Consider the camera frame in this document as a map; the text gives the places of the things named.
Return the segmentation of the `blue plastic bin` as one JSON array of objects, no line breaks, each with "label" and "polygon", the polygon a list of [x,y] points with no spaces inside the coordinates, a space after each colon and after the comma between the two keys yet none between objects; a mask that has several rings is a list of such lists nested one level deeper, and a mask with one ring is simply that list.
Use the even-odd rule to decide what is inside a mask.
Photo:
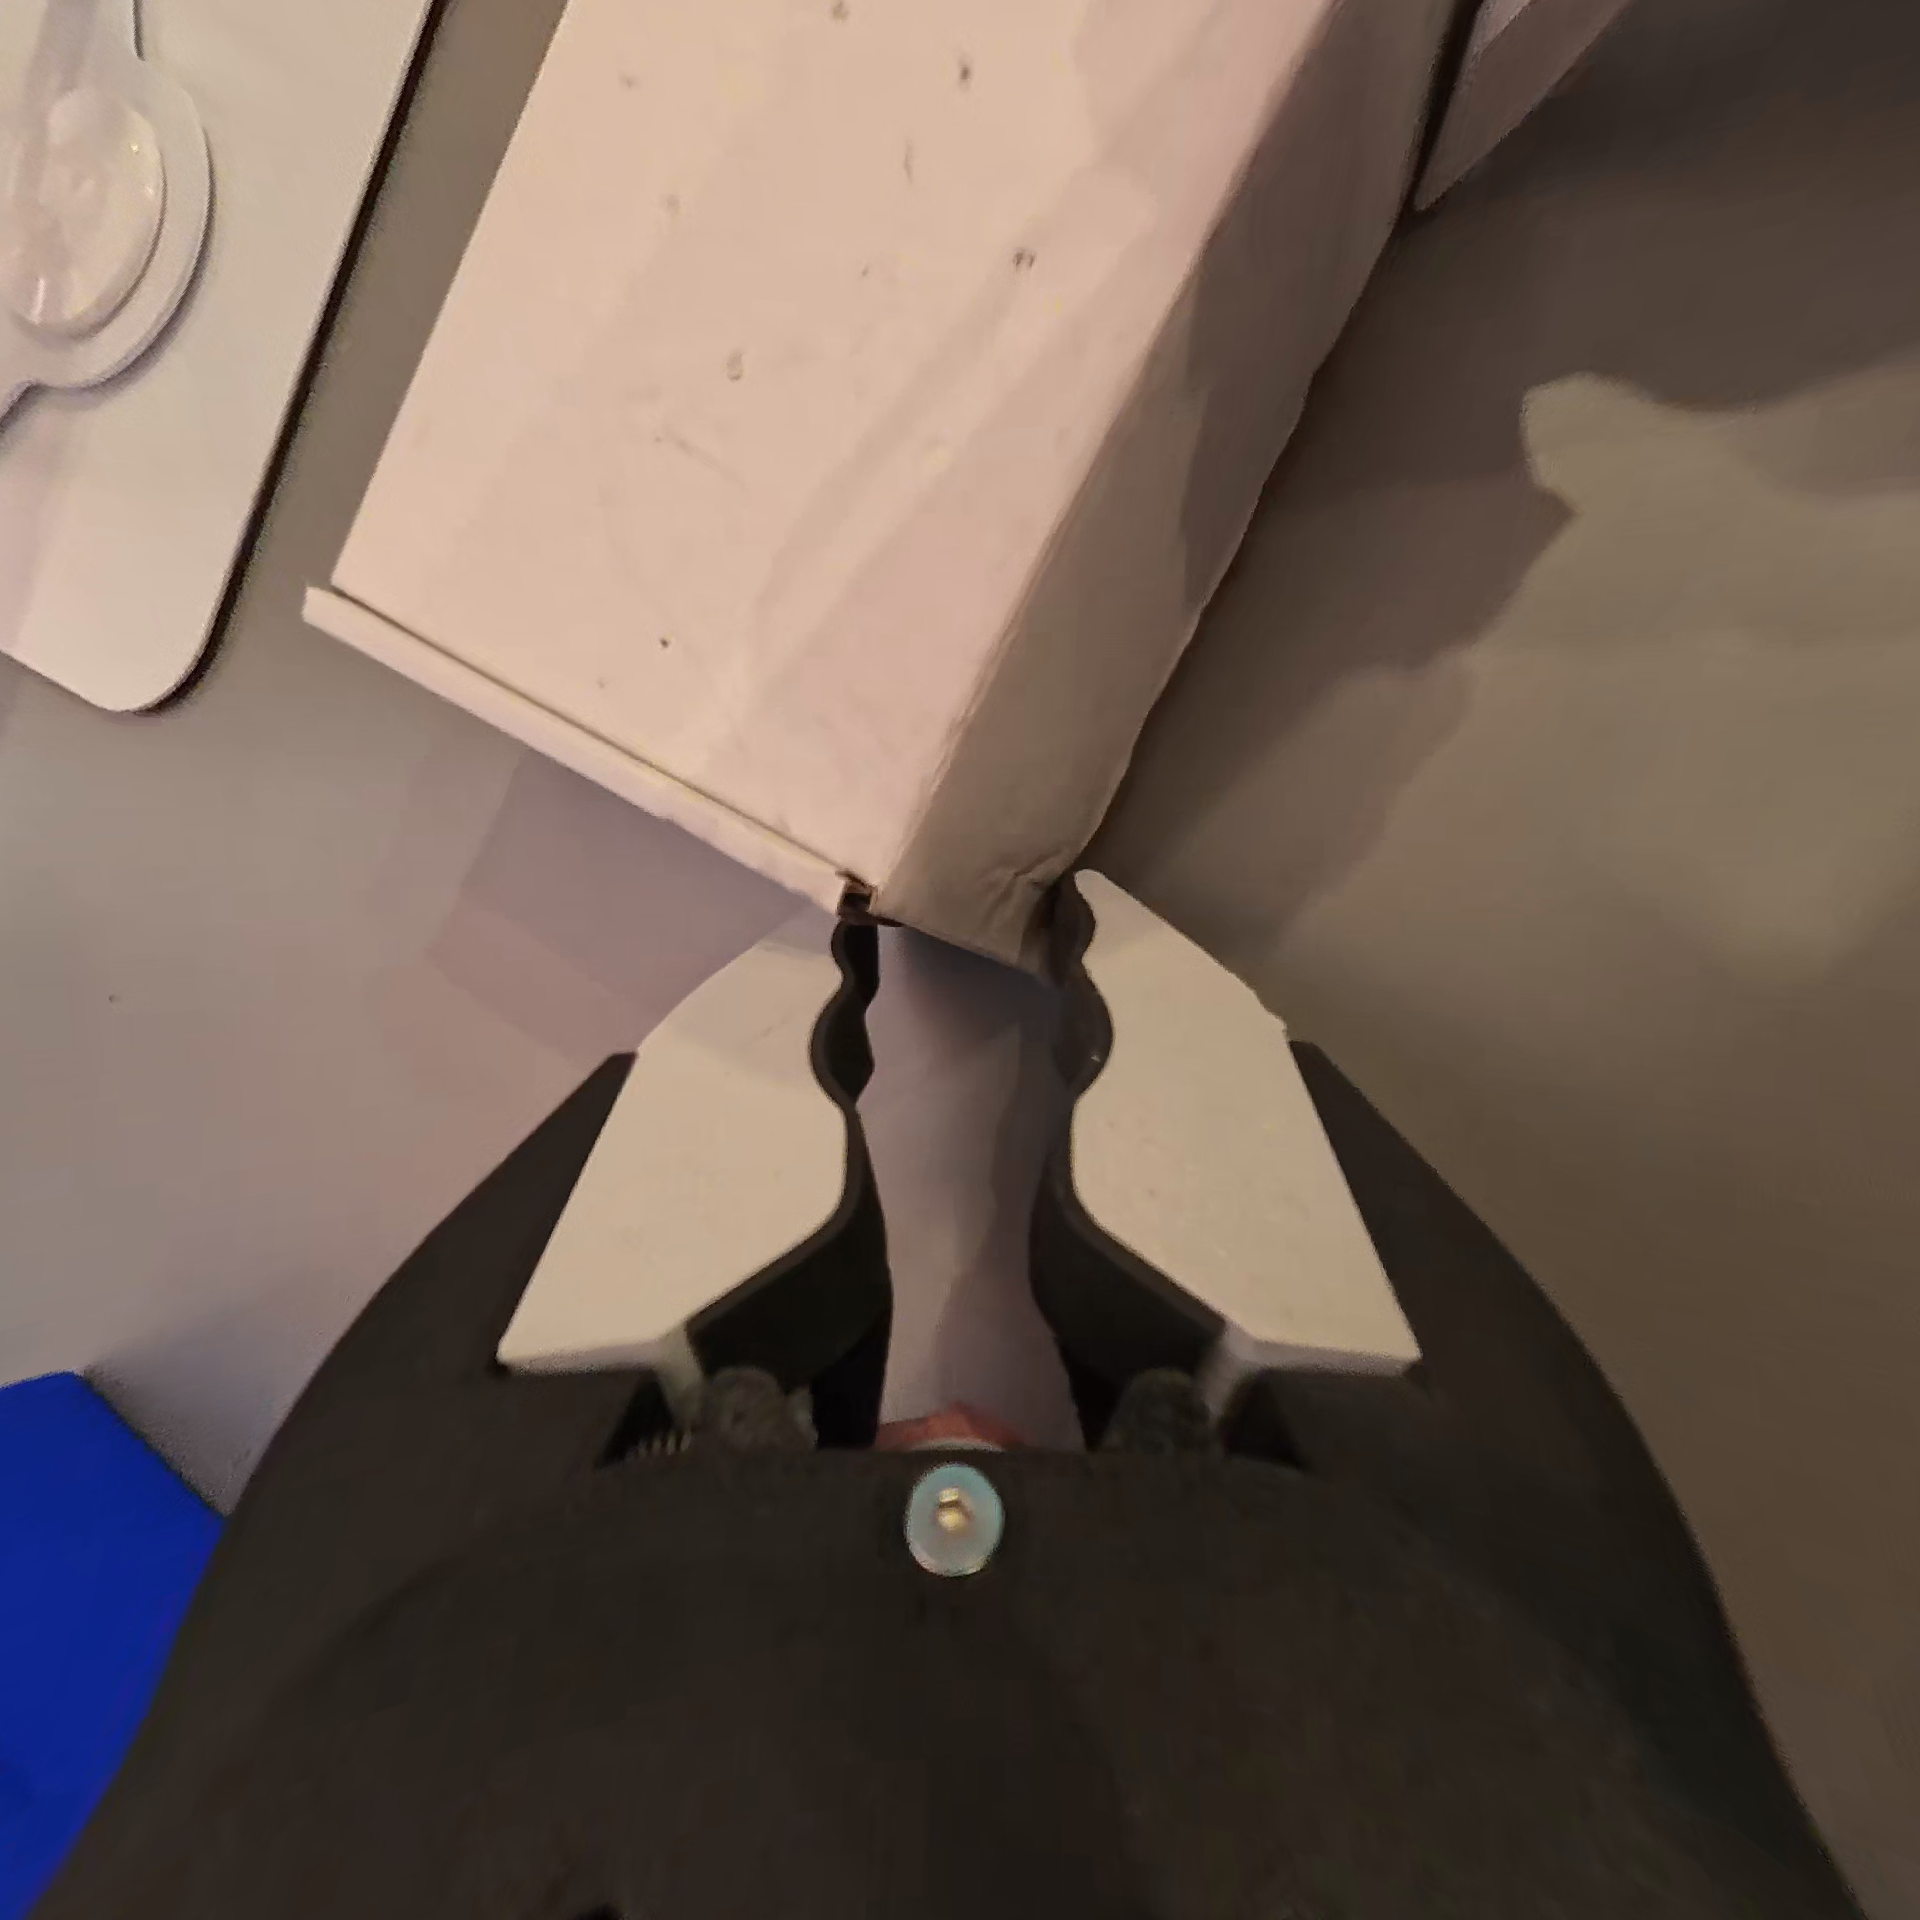
[{"label": "blue plastic bin", "polygon": [[100,1803],[221,1531],[82,1375],[5,1386],[5,1918],[30,1914]]}]

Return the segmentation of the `white cardboard box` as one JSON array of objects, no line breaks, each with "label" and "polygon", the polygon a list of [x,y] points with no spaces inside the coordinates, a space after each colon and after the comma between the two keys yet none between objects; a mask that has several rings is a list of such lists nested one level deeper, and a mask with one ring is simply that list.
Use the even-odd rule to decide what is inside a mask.
[{"label": "white cardboard box", "polygon": [[1389,236],[1455,5],[567,5],[305,620],[1015,962]]}]

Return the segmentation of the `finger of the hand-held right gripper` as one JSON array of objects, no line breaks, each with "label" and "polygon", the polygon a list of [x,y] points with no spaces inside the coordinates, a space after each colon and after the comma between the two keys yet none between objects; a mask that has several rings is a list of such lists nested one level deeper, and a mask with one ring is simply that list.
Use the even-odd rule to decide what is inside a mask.
[{"label": "finger of the hand-held right gripper", "polygon": [[1409,205],[1437,204],[1545,103],[1612,25],[1612,3],[1466,5],[1439,66]]}]

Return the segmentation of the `white lamp base plate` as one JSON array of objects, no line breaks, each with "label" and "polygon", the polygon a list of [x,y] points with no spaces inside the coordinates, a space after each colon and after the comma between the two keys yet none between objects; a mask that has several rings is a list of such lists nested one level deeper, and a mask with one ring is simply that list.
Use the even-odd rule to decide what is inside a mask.
[{"label": "white lamp base plate", "polygon": [[140,5],[207,137],[211,214],[171,324],[97,391],[5,415],[5,658],[107,713],[169,705],[266,511],[430,5]]}]

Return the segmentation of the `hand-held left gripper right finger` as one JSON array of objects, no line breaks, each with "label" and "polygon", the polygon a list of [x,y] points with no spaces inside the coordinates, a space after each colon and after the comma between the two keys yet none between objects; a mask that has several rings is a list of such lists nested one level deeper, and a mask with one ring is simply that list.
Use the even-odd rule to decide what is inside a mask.
[{"label": "hand-held left gripper right finger", "polygon": [[1063,1110],[1028,1282],[1097,1446],[1142,1375],[1219,1428],[1282,1375],[1403,1381],[1422,1349],[1284,1022],[1094,870],[1046,931]]}]

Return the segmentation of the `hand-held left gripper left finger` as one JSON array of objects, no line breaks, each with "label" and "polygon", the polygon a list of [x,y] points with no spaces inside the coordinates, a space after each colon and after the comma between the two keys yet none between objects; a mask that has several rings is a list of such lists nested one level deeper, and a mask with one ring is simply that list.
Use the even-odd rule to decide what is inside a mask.
[{"label": "hand-held left gripper left finger", "polygon": [[691,1427],[723,1373],[805,1401],[828,1449],[881,1427],[894,1279],[857,1101],[878,931],[796,919],[633,1051],[495,1361],[649,1375]]}]

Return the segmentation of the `white round stand base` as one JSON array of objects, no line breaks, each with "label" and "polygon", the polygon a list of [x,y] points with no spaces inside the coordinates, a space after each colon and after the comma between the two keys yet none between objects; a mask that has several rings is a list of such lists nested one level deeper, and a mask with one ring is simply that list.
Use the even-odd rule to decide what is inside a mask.
[{"label": "white round stand base", "polygon": [[2,414],[90,393],[169,329],[207,238],[211,153],[135,3],[2,7]]}]

